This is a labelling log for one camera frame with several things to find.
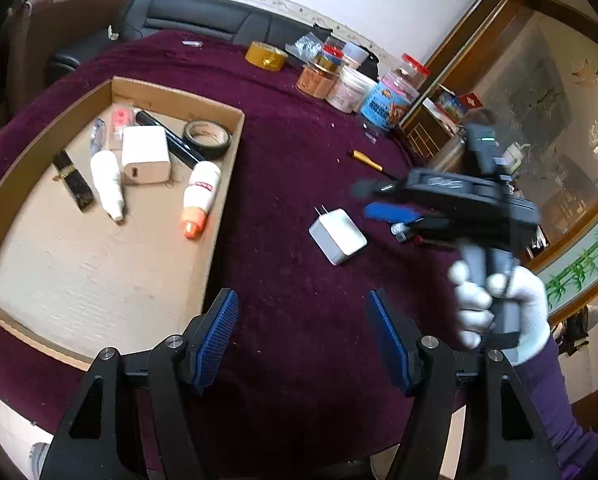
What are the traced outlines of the purple sleeve right forearm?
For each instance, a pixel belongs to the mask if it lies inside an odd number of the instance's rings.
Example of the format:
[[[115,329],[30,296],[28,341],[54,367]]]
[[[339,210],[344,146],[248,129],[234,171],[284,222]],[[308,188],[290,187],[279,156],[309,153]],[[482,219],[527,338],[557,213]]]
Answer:
[[[583,429],[572,414],[558,347],[552,338],[534,358],[516,367],[540,416],[563,479],[575,479],[598,450],[598,434]]]

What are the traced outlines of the right hand white glove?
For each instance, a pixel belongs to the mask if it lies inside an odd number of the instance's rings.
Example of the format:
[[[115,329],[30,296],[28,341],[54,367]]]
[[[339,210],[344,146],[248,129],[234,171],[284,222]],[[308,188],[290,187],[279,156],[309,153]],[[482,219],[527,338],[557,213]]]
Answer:
[[[467,349],[476,350],[492,328],[492,303],[500,298],[520,307],[519,342],[512,353],[505,351],[513,366],[535,358],[552,338],[544,284],[527,268],[516,266],[510,275],[492,274],[485,286],[479,286],[470,281],[468,264],[458,260],[448,270],[448,278],[457,302],[458,339]]]

